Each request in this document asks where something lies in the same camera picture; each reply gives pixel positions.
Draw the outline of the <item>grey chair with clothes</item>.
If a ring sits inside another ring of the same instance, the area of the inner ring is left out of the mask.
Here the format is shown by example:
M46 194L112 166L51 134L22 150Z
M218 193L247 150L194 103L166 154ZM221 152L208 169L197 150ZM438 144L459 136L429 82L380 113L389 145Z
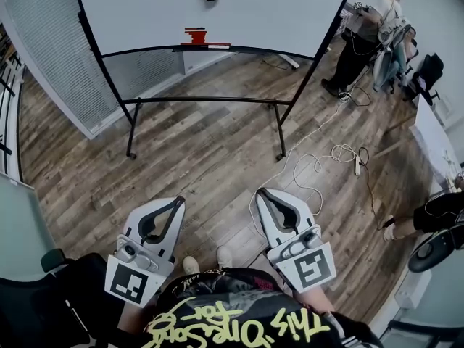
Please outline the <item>grey chair with clothes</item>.
M402 87L407 85L408 65L418 55L416 34L415 28L407 23L381 52L373 68L374 91L379 92L387 83L394 83L397 77Z

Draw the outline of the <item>person's left white shoe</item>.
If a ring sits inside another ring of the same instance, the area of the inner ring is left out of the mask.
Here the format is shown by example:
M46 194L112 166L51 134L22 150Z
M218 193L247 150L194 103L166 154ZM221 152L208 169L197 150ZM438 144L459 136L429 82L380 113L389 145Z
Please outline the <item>person's left white shoe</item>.
M186 256L182 262L183 272L186 275L194 275L200 273L200 267L197 260L192 256Z

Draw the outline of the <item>person's right forearm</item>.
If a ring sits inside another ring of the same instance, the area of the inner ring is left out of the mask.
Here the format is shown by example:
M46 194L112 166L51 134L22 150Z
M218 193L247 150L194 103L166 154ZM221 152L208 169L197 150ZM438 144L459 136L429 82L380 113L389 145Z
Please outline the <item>person's right forearm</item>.
M316 286L302 293L293 291L292 294L298 302L311 307L318 313L334 312L336 310L320 286Z

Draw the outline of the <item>black office chair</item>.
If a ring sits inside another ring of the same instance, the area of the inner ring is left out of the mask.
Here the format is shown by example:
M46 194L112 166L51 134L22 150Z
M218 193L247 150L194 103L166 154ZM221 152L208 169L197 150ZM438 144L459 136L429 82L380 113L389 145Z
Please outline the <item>black office chair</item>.
M421 95L432 107L434 99L440 99L438 91L431 94L435 83L443 76L444 63L437 54L427 54L422 61L420 69L414 72L411 80L403 91L402 100L412 101L417 95Z
M124 303L104 290L100 254L72 260L53 249L41 266L46 275L37 281L0 278L0 348L107 348L123 339Z

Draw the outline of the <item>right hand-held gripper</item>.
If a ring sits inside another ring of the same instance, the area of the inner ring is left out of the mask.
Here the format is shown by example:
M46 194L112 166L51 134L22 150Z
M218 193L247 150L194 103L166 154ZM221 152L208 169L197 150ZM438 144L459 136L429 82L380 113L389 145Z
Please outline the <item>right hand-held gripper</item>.
M275 247L266 257L293 290L303 293L336 277L331 245L322 240L319 225L311 226L305 202L277 189L259 189L255 201L268 243ZM291 233L301 234L290 239Z

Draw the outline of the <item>white desk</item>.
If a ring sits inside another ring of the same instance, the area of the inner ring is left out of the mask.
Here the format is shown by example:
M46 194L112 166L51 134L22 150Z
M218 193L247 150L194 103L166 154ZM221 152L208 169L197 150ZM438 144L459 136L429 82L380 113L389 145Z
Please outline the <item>white desk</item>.
M410 131L431 168L435 192L459 192L455 179L461 166L447 134L422 95L417 95L413 103L417 110Z

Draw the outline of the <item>frosted glass panel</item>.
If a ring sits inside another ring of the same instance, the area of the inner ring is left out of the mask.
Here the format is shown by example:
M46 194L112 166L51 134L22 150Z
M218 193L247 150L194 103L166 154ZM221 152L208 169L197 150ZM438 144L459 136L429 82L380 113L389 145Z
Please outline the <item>frosted glass panel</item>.
M0 278L43 278L41 258L55 248L34 188L0 173Z

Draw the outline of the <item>black chair seat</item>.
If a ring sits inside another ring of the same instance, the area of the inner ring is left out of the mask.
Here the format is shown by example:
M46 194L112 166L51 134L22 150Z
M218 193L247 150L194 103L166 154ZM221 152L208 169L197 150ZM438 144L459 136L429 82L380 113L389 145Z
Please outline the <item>black chair seat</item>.
M445 229L429 236L415 248L408 261L408 269L412 273L425 272L463 247L464 224Z

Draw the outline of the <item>glass partition with white blinds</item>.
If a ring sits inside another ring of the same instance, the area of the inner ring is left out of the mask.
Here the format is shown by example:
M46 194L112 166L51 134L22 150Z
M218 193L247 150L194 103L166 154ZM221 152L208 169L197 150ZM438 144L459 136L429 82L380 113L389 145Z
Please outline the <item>glass partition with white blinds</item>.
M78 0L0 0L0 14L42 88L89 139L123 112L78 19ZM123 99L152 96L183 76L180 54L143 51L104 60Z

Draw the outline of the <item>person's left forearm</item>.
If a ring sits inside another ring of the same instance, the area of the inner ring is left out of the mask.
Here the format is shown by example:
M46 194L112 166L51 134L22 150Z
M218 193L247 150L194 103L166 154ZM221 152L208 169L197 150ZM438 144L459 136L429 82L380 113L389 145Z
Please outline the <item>person's left forearm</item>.
M141 334L153 318L156 303L151 300L145 307L125 303L117 328L130 334Z

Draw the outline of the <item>wooden slat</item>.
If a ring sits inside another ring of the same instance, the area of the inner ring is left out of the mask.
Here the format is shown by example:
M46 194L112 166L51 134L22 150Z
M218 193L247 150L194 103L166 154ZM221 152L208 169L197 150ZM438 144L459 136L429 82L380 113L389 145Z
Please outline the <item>wooden slat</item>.
M390 133L392 130L408 123L409 121L411 121L412 119L415 119L415 115L409 115L408 117L404 117L403 119L401 119L399 122L396 122L395 124L393 125L390 125L386 130L385 130L385 133Z
M405 142L405 140L399 140L398 142L392 144L391 146L389 146L389 147L383 149L382 151L376 153L372 157L372 159L376 160L376 159L378 159L380 157L383 157L383 156L389 154L390 152L394 151L395 149L398 149L399 147L401 147L401 145L403 145L404 142Z

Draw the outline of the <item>person's right white shoe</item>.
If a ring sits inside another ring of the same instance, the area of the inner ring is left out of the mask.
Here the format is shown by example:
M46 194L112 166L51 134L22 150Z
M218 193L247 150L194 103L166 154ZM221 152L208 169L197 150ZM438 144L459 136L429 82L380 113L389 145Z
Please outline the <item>person's right white shoe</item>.
M216 251L217 266L219 269L232 268L233 256L226 246L219 246Z

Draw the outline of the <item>person's white shoe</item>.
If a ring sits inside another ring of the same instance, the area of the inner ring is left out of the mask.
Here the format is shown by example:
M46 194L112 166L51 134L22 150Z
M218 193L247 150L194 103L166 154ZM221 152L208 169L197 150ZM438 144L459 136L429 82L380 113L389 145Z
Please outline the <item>person's white shoe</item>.
M219 246L216 251L217 266L219 269L232 268L233 256L226 246Z
M183 272L186 275L194 275L200 273L200 267L197 260L192 256L186 256L182 262Z

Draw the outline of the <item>white whiteboard on black stand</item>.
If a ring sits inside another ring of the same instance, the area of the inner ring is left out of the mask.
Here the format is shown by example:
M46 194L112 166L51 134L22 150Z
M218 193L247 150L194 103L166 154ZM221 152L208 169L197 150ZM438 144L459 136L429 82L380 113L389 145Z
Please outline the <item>white whiteboard on black stand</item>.
M219 51L285 54L310 61L310 68L289 101L258 99L275 111L282 126L309 83L341 23L347 0L78 0L79 21L117 103L132 127L144 104L161 96L123 99L105 59L143 51ZM184 28L205 28L207 40L230 43L229 49L181 46ZM133 105L136 110L128 108Z

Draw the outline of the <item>black metal rack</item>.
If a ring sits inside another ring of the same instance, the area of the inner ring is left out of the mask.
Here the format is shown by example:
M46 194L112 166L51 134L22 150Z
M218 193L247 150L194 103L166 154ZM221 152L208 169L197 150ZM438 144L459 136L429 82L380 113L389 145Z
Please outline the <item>black metal rack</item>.
M20 103L25 64L0 23L0 173L22 181Z

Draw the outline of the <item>person's black printed t-shirt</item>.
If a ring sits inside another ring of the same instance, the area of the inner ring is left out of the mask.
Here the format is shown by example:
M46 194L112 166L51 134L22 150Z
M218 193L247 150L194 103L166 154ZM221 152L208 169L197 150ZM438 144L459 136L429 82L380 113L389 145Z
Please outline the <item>person's black printed t-shirt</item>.
M160 294L141 348L384 348L363 322L285 294L262 270L177 278Z

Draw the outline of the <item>white floor box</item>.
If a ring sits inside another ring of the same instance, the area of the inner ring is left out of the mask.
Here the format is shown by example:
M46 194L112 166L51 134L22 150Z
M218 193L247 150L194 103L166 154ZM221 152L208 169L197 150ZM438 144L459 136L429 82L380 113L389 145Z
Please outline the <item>white floor box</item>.
M416 309L426 292L431 278L432 272L430 270L422 273L408 271L394 296L399 307L405 310Z

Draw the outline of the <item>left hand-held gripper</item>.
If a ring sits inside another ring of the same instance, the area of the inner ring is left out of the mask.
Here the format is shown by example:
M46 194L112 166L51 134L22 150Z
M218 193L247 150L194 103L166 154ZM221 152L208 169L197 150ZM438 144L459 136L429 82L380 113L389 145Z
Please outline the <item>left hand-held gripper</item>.
M182 196L155 199L135 208L108 257L104 290L145 307L174 269L174 250L186 211Z

